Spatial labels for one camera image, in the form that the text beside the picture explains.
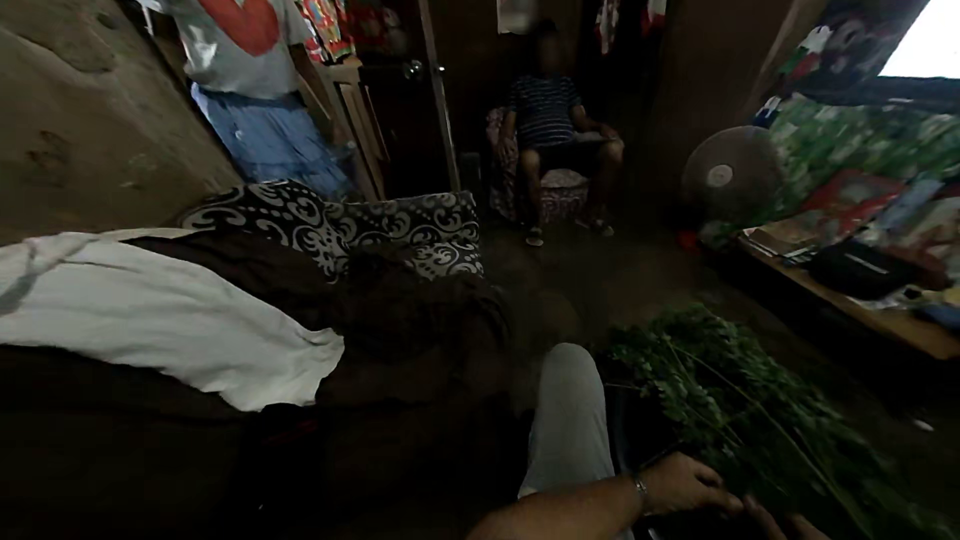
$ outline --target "bright window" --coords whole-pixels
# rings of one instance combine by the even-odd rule
[[[930,0],[880,77],[960,79],[960,0]]]

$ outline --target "striped shirt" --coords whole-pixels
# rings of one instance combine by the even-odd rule
[[[510,88],[510,110],[516,112],[520,148],[563,144],[573,139],[570,109],[580,105],[569,77],[543,79],[524,75]]]

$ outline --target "standing person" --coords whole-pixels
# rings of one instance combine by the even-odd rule
[[[248,182],[292,179],[337,199],[352,189],[297,94],[298,73],[323,84],[293,0],[140,1],[176,21],[190,94]]]
[[[605,217],[606,204],[623,163],[623,141],[614,128],[587,116],[573,81],[561,75],[563,47],[553,21],[542,21],[531,39],[536,44],[536,70],[511,86],[510,112],[503,120],[496,149],[505,159],[514,144],[516,129],[517,178],[526,185],[531,221],[526,241],[531,246],[543,245],[540,180],[553,169],[573,169],[590,177],[587,203],[577,224],[611,236],[613,227]],[[577,142],[574,129],[600,132],[603,139]]]
[[[755,499],[740,501],[720,475],[686,455],[616,476],[603,383],[587,350],[570,343],[543,360],[530,465],[519,496],[481,520],[468,540],[629,540],[637,519],[706,506],[729,514],[745,509],[767,538],[786,540]],[[789,519],[801,540],[829,540],[803,517]]]

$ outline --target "green leafy plant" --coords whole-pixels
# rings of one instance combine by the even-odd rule
[[[705,307],[614,330],[606,356],[628,368],[622,386],[659,402],[674,442],[696,448],[734,491],[800,511],[833,540],[956,540],[818,391]]]

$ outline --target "black shorts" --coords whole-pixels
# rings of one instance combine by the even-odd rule
[[[544,175],[554,169],[570,169],[589,178],[600,170],[597,154],[600,153],[600,147],[608,142],[606,139],[586,140],[535,148],[540,154],[540,173]]]

